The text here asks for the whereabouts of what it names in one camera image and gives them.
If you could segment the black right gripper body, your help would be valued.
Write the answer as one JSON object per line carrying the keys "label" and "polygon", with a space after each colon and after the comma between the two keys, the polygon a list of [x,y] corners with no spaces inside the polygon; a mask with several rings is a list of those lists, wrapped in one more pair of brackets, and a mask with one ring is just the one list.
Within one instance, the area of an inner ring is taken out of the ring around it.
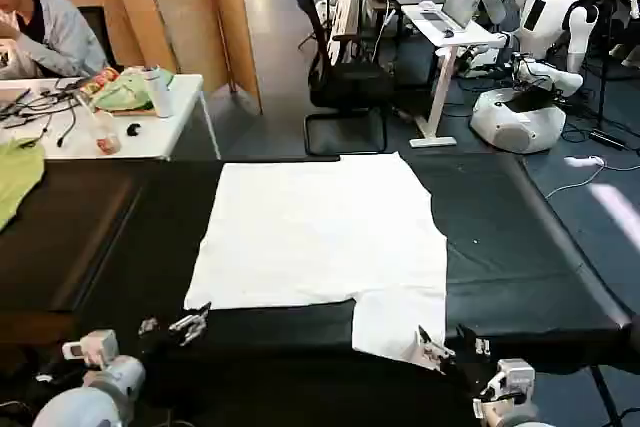
{"label": "black right gripper body", "polygon": [[481,393],[497,373],[490,341],[462,324],[456,326],[455,332],[445,341],[451,353],[441,362],[441,372],[468,393]]}

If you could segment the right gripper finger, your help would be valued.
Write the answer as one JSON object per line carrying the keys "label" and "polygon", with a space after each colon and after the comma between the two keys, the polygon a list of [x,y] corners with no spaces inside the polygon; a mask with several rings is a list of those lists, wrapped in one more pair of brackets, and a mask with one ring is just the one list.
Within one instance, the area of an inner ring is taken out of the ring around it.
{"label": "right gripper finger", "polygon": [[432,340],[427,331],[418,326],[419,345],[423,351],[423,355],[434,359],[449,359],[455,356],[455,352],[444,344],[439,344]]}
{"label": "right gripper finger", "polygon": [[441,350],[434,350],[429,346],[419,346],[414,353],[414,363],[431,371],[440,372],[441,364],[446,359],[446,354]]}

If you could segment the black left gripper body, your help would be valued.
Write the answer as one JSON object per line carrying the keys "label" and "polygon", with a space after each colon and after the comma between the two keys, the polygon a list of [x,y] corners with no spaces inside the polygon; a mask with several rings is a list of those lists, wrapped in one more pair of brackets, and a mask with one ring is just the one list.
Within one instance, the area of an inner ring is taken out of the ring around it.
{"label": "black left gripper body", "polygon": [[122,355],[138,359],[143,364],[158,362],[180,347],[178,333],[158,318],[143,319],[136,331],[120,342]]}

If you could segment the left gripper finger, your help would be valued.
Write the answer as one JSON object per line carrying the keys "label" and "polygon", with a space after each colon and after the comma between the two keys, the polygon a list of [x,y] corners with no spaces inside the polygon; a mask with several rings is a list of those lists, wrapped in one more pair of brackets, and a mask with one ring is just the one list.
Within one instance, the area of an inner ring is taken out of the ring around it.
{"label": "left gripper finger", "polygon": [[208,302],[169,326],[171,332],[194,333],[206,327],[211,303]]}
{"label": "left gripper finger", "polygon": [[206,330],[206,327],[205,317],[189,317],[184,320],[178,329],[180,345],[186,346],[197,339]]}

